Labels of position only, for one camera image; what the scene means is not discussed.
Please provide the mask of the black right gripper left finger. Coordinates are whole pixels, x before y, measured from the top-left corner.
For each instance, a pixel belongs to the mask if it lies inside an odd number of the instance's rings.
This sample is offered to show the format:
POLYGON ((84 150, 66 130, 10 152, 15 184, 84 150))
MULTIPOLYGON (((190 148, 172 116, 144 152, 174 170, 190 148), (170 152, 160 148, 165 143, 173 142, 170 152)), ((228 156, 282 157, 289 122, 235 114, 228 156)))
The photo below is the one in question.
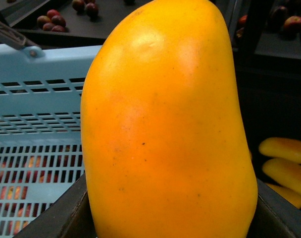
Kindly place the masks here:
POLYGON ((97 236, 85 175, 82 175, 45 212, 23 228, 16 238, 95 238, 97 236))

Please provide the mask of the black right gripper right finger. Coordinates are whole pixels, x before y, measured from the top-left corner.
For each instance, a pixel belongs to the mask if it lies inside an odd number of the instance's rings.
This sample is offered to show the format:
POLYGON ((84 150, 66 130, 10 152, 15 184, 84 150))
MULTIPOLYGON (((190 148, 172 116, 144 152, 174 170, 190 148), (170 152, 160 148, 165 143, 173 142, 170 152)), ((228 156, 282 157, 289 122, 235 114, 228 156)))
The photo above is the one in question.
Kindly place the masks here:
POLYGON ((259 179, 257 185, 257 207, 247 237, 301 238, 301 210, 259 179))

